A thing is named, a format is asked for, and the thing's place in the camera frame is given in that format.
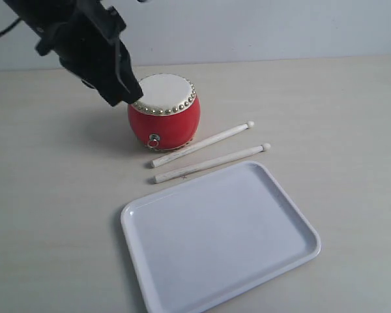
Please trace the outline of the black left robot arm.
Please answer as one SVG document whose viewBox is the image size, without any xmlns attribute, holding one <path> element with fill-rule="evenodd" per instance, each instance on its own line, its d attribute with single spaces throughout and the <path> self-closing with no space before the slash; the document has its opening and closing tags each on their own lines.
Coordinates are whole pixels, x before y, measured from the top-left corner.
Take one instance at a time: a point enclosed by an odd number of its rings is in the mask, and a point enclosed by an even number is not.
<svg viewBox="0 0 391 313">
<path fill-rule="evenodd" d="M 126 23 L 100 1 L 7 1 L 38 36 L 36 52 L 55 52 L 63 68 L 110 105 L 143 96 L 121 33 Z"/>
</svg>

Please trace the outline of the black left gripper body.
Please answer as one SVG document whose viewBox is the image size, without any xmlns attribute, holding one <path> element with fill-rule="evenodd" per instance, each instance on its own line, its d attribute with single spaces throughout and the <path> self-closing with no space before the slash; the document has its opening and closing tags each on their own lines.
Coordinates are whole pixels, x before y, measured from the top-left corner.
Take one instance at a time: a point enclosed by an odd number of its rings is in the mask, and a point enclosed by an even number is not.
<svg viewBox="0 0 391 313">
<path fill-rule="evenodd" d="M 126 23 L 114 7 L 75 6 L 67 20 L 45 28 L 35 49 L 54 51 L 67 70 L 91 87 L 130 92 L 130 54 L 120 39 Z"/>
</svg>

